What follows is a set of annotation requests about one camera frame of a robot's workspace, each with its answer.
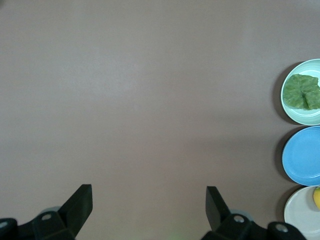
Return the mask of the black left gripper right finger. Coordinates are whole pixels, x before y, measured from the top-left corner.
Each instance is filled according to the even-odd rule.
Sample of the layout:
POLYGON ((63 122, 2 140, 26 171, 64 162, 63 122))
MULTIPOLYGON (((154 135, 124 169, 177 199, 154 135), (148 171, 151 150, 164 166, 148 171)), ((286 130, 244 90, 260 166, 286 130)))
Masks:
POLYGON ((205 212, 211 227, 203 240, 304 240, 293 225, 270 222, 267 228, 257 225, 241 213, 231 213, 219 190, 206 187, 205 212))

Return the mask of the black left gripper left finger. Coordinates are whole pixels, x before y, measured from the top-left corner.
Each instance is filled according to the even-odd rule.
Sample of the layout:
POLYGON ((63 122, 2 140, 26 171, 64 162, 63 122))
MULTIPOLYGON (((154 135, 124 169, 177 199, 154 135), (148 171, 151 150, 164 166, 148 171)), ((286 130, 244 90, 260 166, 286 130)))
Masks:
POLYGON ((15 218, 0 220, 2 240, 74 240, 93 210, 90 184, 81 185, 58 209, 49 208, 29 222, 15 218))

